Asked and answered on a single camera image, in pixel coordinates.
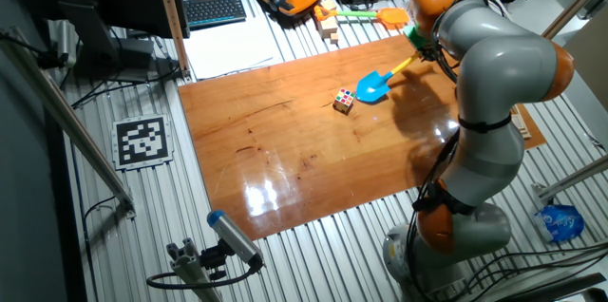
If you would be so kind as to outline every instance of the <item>wooden board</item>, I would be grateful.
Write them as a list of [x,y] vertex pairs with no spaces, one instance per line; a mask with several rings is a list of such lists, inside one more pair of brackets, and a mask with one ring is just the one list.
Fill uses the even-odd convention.
[[[341,87],[413,51],[396,36],[180,87],[212,207],[257,239],[421,183],[458,115],[436,64],[395,75],[379,104],[332,108]],[[520,109],[526,148],[544,143]]]

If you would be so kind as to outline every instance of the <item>orange toy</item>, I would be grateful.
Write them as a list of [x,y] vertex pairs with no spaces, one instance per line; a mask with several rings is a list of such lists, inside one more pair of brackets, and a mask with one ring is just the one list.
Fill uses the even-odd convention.
[[408,13],[402,8],[384,8],[379,11],[337,11],[316,6],[314,7],[314,14],[319,21],[324,21],[333,16],[354,16],[378,18],[382,23],[389,25],[402,25],[409,22]]

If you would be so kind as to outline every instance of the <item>blue toy shovel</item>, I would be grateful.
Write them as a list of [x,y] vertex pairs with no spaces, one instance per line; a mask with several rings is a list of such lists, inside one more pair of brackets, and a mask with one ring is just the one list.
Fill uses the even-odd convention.
[[357,84],[356,97],[359,102],[375,103],[385,94],[389,93],[390,88],[387,81],[392,78],[395,73],[404,70],[409,64],[420,57],[419,52],[415,52],[406,61],[395,67],[392,71],[382,76],[376,70],[368,74],[365,78],[359,80]]

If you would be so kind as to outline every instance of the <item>wooden block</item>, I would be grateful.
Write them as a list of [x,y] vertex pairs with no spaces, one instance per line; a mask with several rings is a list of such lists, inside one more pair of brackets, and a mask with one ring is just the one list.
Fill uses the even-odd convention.
[[333,0],[324,0],[323,2],[321,2],[321,7],[328,10],[333,10],[337,7],[337,5],[334,3]]
[[352,107],[352,102],[354,102],[354,92],[350,92],[346,88],[340,88],[340,91],[335,96],[332,105],[336,111],[340,111],[345,115],[348,115]]
[[528,131],[527,126],[525,125],[525,122],[523,121],[522,113],[516,105],[511,108],[511,122],[513,122],[515,127],[520,130],[520,133],[522,133],[522,136],[525,140],[532,137],[532,135]]
[[321,34],[321,38],[330,38],[333,33],[338,31],[338,22],[335,17],[330,17],[325,21],[320,21],[316,24],[319,33]]

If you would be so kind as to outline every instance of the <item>small cube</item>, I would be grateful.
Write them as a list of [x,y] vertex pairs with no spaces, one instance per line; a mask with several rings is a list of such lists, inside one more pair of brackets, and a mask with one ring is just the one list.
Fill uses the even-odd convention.
[[333,10],[337,8],[337,5],[334,3],[333,0],[324,0],[323,2],[321,2],[321,7],[328,10]]
[[354,92],[350,92],[346,88],[340,88],[338,95],[335,96],[335,100],[333,101],[333,108],[348,115],[353,101]]
[[325,21],[319,21],[317,28],[321,34],[321,38],[326,39],[330,38],[333,33],[338,32],[338,23],[335,17],[330,17]]
[[338,44],[338,34],[337,33],[333,33],[330,35],[330,43],[332,45],[337,45]]

